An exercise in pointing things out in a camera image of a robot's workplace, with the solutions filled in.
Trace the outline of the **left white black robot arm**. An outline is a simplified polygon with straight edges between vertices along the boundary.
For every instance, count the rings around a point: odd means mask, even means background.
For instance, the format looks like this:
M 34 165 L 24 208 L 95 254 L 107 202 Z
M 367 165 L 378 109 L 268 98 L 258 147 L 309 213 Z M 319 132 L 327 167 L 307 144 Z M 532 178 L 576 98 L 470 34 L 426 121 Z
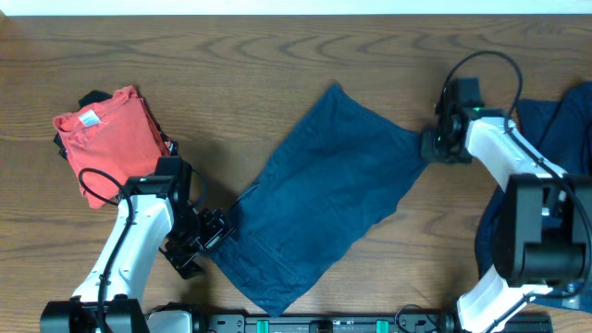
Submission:
M 46 304 L 42 332 L 206 332 L 203 315 L 169 303 L 146 314 L 142 297 L 158 254 L 183 278 L 203 269 L 194 261 L 213 253 L 235 230 L 216 209 L 190 207 L 179 176 L 131 178 L 120 186 L 117 219 L 98 260 L 67 301 Z

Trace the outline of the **navy blue shorts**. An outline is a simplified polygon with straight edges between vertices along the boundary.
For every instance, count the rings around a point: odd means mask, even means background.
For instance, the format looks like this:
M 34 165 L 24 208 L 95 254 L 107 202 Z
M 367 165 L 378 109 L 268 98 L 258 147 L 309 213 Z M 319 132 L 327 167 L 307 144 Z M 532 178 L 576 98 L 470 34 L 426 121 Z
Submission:
M 277 317 L 383 219 L 426 168 L 420 136 L 332 84 L 228 210 L 212 254 L 230 282 Z

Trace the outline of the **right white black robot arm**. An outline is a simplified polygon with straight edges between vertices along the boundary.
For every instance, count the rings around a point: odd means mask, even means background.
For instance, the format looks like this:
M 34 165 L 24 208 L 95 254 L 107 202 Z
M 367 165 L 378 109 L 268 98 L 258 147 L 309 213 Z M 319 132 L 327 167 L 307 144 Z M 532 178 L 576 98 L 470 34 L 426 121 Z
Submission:
M 436 108 L 438 124 L 422 134 L 428 163 L 479 160 L 505 197 L 493 241 L 493 263 L 440 317 L 439 332 L 501 332 L 537 299 L 564 299 L 561 285 L 591 284 L 591 180 L 549 162 L 498 108 Z

